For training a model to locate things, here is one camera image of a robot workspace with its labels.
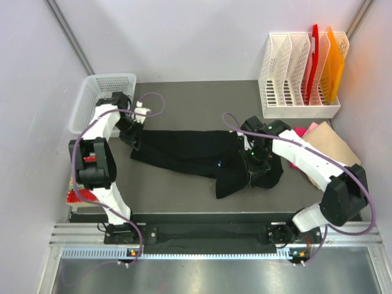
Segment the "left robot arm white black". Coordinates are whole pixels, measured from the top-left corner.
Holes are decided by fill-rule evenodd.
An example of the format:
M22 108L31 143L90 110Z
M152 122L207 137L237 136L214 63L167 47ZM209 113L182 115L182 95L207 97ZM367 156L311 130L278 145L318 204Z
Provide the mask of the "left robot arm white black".
M93 126L82 133L80 141L69 142L69 152L75 170L73 180L90 191L107 214L104 225L107 238L114 243L122 239L132 243L139 229L132 224L132 210L125 204L115 183L117 169L108 141L113 129L134 149L140 147L144 117L128 114L132 101L123 92L113 92L111 97L96 103Z

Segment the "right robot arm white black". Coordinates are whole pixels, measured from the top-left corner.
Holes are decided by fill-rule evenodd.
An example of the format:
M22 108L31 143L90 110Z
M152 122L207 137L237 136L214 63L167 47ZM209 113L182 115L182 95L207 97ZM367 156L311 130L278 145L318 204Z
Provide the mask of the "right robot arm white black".
M285 232L290 241L298 243L309 231L323 226L339 231L362 209L372 206L361 165L348 166L330 158L283 121L264 124L253 116L242 124L239 133L244 137L244 155L252 183L277 171L281 159L285 159L323 192L319 202L299 210L287 221Z

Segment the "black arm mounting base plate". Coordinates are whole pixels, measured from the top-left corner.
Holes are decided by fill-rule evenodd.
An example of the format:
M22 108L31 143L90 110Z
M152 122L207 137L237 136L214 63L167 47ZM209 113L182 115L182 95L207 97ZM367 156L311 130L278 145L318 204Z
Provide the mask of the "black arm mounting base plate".
M144 224L138 226L143 244L160 244L167 241L185 240L245 240L257 244L280 244L321 242L321 231L313 229L298 237L290 237L288 229L282 224L266 223L215 223L215 224Z

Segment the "black daisy print t shirt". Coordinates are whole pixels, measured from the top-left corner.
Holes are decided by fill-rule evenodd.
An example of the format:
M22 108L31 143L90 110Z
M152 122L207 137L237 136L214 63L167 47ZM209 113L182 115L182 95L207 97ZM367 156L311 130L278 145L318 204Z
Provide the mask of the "black daisy print t shirt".
M133 160L187 175L215 179L216 198L222 199L247 185L272 189L281 179L281 158L268 154L255 160L236 132L145 130Z

